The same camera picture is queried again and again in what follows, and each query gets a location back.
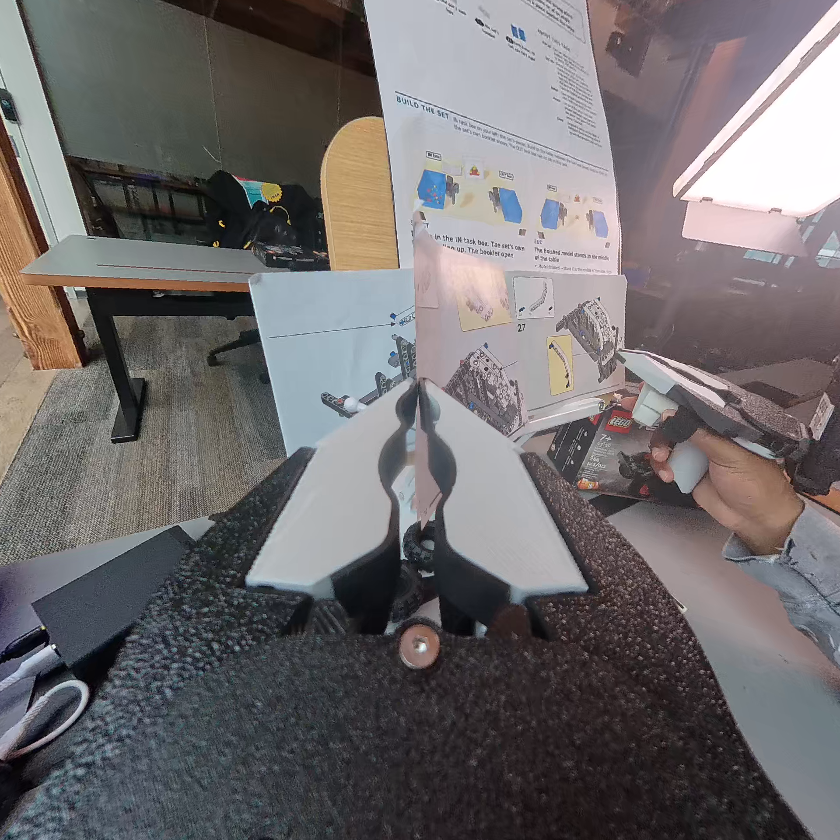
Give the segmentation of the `toy truck set box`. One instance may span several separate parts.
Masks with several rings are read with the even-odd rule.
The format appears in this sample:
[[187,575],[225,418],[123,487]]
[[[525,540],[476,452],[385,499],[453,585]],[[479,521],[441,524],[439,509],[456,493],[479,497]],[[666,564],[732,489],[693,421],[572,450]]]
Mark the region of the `toy truck set box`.
[[649,449],[652,434],[633,420],[630,410],[611,402],[596,415],[561,426],[549,445],[548,459],[580,491],[697,509],[690,494],[655,473]]

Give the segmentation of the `white booklet stand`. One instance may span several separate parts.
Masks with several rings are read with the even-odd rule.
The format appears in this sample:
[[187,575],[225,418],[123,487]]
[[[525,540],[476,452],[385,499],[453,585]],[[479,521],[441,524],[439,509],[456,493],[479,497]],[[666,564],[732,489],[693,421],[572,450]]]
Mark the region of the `white booklet stand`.
[[524,425],[511,433],[508,438],[515,444],[524,445],[535,435],[601,414],[611,401],[612,398],[609,395],[589,396],[540,408],[535,413],[529,414]]

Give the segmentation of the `white panel lamp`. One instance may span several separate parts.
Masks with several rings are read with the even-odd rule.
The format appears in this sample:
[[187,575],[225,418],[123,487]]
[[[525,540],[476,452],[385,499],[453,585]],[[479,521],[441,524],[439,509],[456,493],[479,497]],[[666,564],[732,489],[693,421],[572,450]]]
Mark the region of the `white panel lamp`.
[[684,239],[809,258],[801,223],[839,197],[839,2],[673,185]]

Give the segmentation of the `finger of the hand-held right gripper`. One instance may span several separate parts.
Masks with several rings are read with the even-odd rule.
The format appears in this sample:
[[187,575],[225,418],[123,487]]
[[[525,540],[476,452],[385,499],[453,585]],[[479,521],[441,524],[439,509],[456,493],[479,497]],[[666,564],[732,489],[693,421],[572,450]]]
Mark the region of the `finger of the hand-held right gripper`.
[[644,382],[636,411],[665,411],[681,405],[677,396],[688,395],[719,408],[732,402],[728,385],[715,384],[708,375],[672,360],[625,360],[625,368]]
[[660,394],[669,394],[676,387],[697,394],[722,394],[722,380],[691,365],[643,350],[620,349],[616,357]]

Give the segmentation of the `black rolling chair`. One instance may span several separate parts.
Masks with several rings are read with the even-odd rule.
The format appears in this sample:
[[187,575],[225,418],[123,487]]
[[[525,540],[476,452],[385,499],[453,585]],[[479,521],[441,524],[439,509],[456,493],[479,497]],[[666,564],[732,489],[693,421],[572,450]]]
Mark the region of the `black rolling chair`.
[[206,364],[210,367],[219,366],[221,356],[232,353],[237,350],[244,350],[251,347],[257,348],[259,362],[259,382],[263,385],[268,385],[270,383],[270,377],[266,364],[266,357],[261,347],[261,338],[258,329],[247,329],[241,331],[239,332],[235,340],[228,343],[224,343],[211,350],[211,352],[206,356]]

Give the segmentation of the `toy building instruction booklet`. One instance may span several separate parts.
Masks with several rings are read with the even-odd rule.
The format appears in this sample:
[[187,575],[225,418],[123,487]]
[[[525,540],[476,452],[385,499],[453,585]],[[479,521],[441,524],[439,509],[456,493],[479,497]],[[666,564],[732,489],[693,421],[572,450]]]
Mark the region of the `toy building instruction booklet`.
[[[288,456],[360,414],[345,416],[342,396],[368,408],[410,380],[434,383],[506,438],[540,408],[623,383],[624,275],[509,269],[439,244],[415,219],[411,269],[250,278]],[[440,498],[426,456],[418,429],[423,514]]]

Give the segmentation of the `printed task instruction sheet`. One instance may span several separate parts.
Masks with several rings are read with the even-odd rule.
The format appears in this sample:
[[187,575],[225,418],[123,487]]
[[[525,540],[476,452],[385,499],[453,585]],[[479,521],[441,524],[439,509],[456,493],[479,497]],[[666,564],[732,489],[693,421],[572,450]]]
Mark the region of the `printed task instruction sheet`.
[[509,269],[616,275],[621,227],[586,2],[365,1],[397,254],[413,217]]

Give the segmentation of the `person's right forearm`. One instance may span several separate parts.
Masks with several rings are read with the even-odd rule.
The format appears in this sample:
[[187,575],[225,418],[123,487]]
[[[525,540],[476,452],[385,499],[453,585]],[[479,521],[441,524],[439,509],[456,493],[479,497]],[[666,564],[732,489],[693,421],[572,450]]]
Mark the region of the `person's right forearm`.
[[776,553],[759,555],[732,534],[722,556],[776,591],[791,625],[839,666],[839,528],[805,507]]

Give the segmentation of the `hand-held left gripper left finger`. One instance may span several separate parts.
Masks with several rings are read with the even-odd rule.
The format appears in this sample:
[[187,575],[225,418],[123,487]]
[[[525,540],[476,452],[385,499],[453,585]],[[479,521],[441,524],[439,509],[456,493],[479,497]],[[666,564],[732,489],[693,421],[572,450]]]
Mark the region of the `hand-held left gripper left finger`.
[[318,442],[245,577],[250,589],[340,599],[340,576],[393,539],[417,384],[404,382]]

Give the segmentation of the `black printed bag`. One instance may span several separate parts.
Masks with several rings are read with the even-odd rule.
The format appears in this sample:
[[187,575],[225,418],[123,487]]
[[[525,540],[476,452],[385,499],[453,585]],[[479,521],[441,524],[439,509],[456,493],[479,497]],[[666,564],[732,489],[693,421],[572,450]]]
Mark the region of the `black printed bag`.
[[256,243],[322,250],[322,205],[299,184],[236,177],[218,170],[203,182],[206,243],[252,249]]

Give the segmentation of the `black power adapter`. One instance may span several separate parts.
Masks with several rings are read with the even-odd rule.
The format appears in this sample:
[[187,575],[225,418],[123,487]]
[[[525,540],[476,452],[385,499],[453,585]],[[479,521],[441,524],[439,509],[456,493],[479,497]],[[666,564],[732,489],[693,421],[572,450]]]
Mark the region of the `black power adapter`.
[[36,600],[35,614],[66,667],[79,679],[104,669],[193,545],[182,528],[169,528]]

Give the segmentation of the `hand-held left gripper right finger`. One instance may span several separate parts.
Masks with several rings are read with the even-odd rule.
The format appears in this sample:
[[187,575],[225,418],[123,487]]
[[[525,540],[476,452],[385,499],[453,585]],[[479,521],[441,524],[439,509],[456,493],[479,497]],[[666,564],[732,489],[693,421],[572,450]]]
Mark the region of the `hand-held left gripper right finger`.
[[435,576],[451,603],[524,603],[589,585],[518,446],[429,380],[422,430],[435,511]]

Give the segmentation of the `black toy set box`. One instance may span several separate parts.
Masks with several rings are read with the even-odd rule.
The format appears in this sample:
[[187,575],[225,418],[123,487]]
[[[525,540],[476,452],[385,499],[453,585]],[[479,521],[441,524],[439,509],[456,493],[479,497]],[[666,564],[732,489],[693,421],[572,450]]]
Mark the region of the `black toy set box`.
[[329,256],[322,251],[298,245],[279,245],[255,242],[252,253],[260,263],[272,270],[324,271],[330,270]]

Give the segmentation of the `grey background standing desk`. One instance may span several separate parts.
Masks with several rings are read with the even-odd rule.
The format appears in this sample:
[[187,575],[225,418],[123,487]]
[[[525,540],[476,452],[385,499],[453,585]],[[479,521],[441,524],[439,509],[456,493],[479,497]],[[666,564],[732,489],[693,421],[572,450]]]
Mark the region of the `grey background standing desk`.
[[116,317],[253,318],[249,279],[268,269],[251,249],[73,235],[20,274],[32,286],[78,287],[87,302],[119,406],[114,444],[140,435],[146,382],[132,377]]

